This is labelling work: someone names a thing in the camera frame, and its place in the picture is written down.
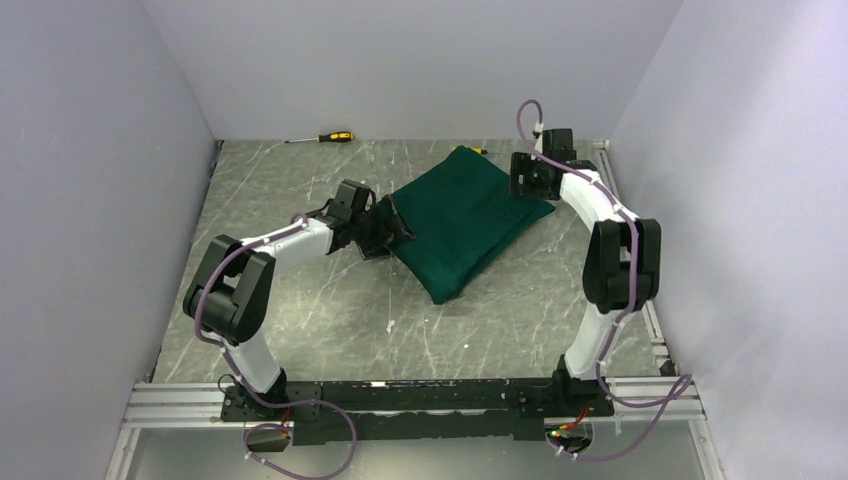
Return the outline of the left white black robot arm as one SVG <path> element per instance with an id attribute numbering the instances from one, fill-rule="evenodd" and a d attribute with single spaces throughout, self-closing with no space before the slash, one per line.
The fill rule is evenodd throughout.
<path id="1" fill-rule="evenodd" d="M 325 204 L 255 237 L 210 241 L 183 299 L 196 337 L 217 347 L 232 373 L 263 406 L 287 400 L 287 376 L 262 332 L 276 272 L 354 244 L 365 260 L 414 238 L 395 201 L 346 179 Z"/>

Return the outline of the green surgical drape cloth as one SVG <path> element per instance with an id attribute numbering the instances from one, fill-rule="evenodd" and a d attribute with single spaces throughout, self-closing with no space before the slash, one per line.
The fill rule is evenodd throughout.
<path id="1" fill-rule="evenodd" d="M 390 195 L 413 232 L 391 251 L 442 305 L 488 268 L 537 221 L 554 212 L 545 200 L 509 194 L 509 175 L 460 146 Z"/>

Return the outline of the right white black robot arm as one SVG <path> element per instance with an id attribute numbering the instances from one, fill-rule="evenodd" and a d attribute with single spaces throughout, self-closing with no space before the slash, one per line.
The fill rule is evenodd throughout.
<path id="1" fill-rule="evenodd" d="M 582 288 L 587 308 L 564 355 L 571 378 L 598 379 L 619 329 L 660 287 L 661 226 L 625 207 L 596 167 L 580 160 L 568 128 L 536 125 L 528 153 L 511 157 L 512 196 L 562 201 L 590 232 Z"/>

